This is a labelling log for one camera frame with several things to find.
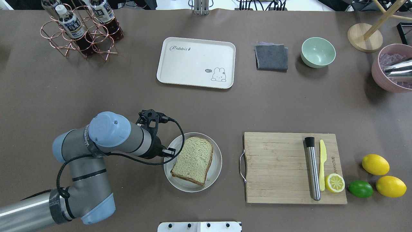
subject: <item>bottle cap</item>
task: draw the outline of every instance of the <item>bottle cap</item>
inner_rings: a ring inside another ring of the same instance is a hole
[[[63,6],[63,5],[57,5],[56,8],[55,8],[55,10],[56,10],[56,12],[57,12],[59,15],[62,15],[62,14],[67,13],[67,9],[66,9],[66,7]]]

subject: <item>bottle rack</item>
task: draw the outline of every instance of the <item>bottle rack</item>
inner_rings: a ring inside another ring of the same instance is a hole
[[[81,38],[86,38],[86,40],[90,43],[90,46],[86,49],[92,47],[95,53],[99,54],[100,57],[106,62],[111,54],[118,54],[118,50],[115,46],[115,41],[111,37],[111,35],[115,34],[121,28],[119,27],[117,31],[109,34],[108,29],[106,28],[106,24],[102,24],[99,20],[94,16],[94,12],[91,7],[84,5],[80,0],[79,7],[72,9],[72,7],[68,4],[63,4],[68,11],[75,13],[80,21],[83,23],[86,29],[86,33]],[[57,19],[54,19],[50,16],[51,21],[43,24],[40,29],[40,35],[49,41],[51,47],[55,48],[60,54],[64,57],[68,57],[70,51],[77,51],[83,58],[87,58],[88,56],[82,53],[83,50],[75,43],[76,39],[72,39],[69,35],[65,32],[64,28],[58,23]],[[92,38],[92,41],[89,41],[86,37],[86,34]]]

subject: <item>wooden lamp base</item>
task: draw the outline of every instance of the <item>wooden lamp base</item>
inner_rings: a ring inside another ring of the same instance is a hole
[[[364,34],[372,27],[369,24],[355,24],[348,30],[349,42],[356,49],[362,52],[375,52],[383,43],[383,37],[379,30],[376,30],[369,38],[365,39]]]

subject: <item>folded towel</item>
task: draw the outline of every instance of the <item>folded towel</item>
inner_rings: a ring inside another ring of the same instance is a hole
[[[255,54],[259,70],[288,69],[288,48],[283,44],[261,42],[255,45]]]

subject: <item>yellow lemon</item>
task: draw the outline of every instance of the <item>yellow lemon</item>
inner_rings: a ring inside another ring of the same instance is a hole
[[[341,175],[332,173],[325,178],[325,187],[334,193],[342,192],[345,189],[345,181]]]
[[[389,172],[388,161],[376,154],[369,154],[363,157],[362,167],[373,175],[385,175]]]
[[[400,179],[386,175],[382,176],[376,182],[376,190],[384,196],[400,197],[406,192],[406,185]]]

